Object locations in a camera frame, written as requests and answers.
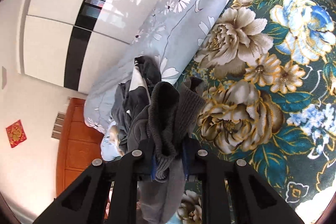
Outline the dark grey sweatpants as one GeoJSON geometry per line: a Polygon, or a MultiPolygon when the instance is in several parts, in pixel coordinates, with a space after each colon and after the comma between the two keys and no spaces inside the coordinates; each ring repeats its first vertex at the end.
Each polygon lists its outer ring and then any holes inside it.
{"type": "Polygon", "coordinates": [[[205,105],[203,80],[190,77],[179,89],[167,82],[157,83],[151,103],[132,121],[127,147],[140,141],[154,142],[155,171],[151,182],[139,182],[142,217],[148,223],[167,223],[181,203],[185,188],[183,139],[191,136],[205,105]]]}

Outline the light blue folded garment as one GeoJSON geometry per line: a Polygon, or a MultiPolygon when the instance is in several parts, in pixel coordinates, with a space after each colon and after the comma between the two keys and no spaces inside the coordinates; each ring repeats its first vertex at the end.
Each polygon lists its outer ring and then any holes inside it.
{"type": "Polygon", "coordinates": [[[113,161],[122,157],[125,153],[120,149],[120,140],[118,138],[118,127],[113,121],[104,134],[100,144],[101,156],[104,161],[113,161]]]}

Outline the dark grey garment pile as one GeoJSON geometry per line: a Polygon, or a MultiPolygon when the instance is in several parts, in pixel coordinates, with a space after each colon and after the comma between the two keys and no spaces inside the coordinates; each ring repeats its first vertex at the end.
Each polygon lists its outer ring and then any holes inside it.
{"type": "Polygon", "coordinates": [[[127,152],[127,138],[131,123],[136,116],[151,102],[151,93],[161,81],[161,72],[153,58],[136,57],[131,79],[120,83],[114,96],[111,110],[112,118],[118,130],[118,149],[127,152]]]}

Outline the grey floral duvet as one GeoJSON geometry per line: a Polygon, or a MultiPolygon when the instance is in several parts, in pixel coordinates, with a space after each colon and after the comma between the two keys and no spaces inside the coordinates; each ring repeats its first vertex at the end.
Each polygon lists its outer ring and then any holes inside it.
{"type": "Polygon", "coordinates": [[[119,83],[131,79],[134,60],[152,57],[162,80],[174,84],[230,0],[159,0],[120,61],[96,80],[84,105],[84,122],[104,134],[119,83]]]}

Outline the white and black wardrobe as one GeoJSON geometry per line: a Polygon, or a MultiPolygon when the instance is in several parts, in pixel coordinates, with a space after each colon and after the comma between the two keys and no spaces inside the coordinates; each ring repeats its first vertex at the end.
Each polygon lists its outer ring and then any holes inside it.
{"type": "Polygon", "coordinates": [[[118,63],[158,0],[30,0],[23,31],[23,71],[88,93],[118,63]]]}

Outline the wall switch panel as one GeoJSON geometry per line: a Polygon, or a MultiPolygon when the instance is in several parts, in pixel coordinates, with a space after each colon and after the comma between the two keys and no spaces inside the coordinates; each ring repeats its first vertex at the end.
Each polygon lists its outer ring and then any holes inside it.
{"type": "Polygon", "coordinates": [[[66,115],[64,113],[57,114],[53,129],[52,129],[52,134],[51,134],[52,138],[60,140],[65,116],[66,115]]]}

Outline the red wall decoration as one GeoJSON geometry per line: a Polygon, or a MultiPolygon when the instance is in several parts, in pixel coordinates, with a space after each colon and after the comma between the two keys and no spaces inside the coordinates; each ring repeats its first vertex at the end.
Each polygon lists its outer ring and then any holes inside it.
{"type": "Polygon", "coordinates": [[[16,147],[27,139],[21,120],[16,121],[6,128],[7,137],[11,148],[16,147]]]}

